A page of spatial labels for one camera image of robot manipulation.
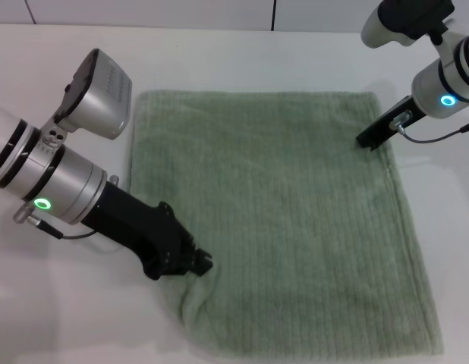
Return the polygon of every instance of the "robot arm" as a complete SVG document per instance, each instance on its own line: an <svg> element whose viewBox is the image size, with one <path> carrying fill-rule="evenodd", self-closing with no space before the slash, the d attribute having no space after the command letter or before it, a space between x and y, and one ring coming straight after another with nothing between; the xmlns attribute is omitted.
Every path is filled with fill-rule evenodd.
<svg viewBox="0 0 469 364"><path fill-rule="evenodd" d="M392 40L409 46L426 34L439 59L415 76L411 96L357 136L362 147L374 150L397 132L406 137L404 129L427 115L448 118L469 106L469 36L443 23L453 11L451 0L383 0L370 15L361 33L370 48Z"/></svg>
<svg viewBox="0 0 469 364"><path fill-rule="evenodd" d="M94 49L42 129L0 108L0 188L24 201L17 223L30 222L58 239L78 238L65 237L34 215L42 209L131 249L149 278L203 275L212 267L210 255L196 248L169 205L142 203L117 187L116 176L107 181L103 169L64 145L78 128L112 140L120 135L130 117L131 88L127 74Z"/></svg>

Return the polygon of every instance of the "white table surface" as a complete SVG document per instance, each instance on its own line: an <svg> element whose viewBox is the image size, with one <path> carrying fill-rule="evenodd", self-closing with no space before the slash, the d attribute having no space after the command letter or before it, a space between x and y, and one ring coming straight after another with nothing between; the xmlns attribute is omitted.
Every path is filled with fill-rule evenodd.
<svg viewBox="0 0 469 364"><path fill-rule="evenodd" d="M436 59L428 39L366 49L357 34L0 25L0 105L41 126L95 47L149 89L374 91L383 109ZM469 108L424 119L413 137L469 122ZM127 173L131 125L116 140L83 130L67 144L110 174ZM435 297L445 355L390 363L469 363L469 133L436 145L392 141ZM220 363L190 344L137 257L97 236L71 243L11 221L0 191L0 364ZM67 232L82 227L61 227Z"/></svg>

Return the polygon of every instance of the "green towel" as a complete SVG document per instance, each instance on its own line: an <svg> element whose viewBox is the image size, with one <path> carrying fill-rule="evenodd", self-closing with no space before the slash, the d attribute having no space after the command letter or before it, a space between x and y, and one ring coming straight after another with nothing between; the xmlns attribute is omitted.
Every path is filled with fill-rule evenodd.
<svg viewBox="0 0 469 364"><path fill-rule="evenodd" d="M257 359L442 352L391 149L354 141L378 115L369 93L140 96L131 192L171 204L216 262L159 282L191 340Z"/></svg>

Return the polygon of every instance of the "green led ring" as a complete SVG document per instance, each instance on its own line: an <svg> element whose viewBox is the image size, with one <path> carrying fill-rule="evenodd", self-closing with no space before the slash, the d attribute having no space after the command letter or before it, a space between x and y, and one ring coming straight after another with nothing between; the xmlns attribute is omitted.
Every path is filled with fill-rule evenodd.
<svg viewBox="0 0 469 364"><path fill-rule="evenodd" d="M51 203L47 199L35 199L34 205L36 205L38 209L42 210L49 210L52 207Z"/></svg>

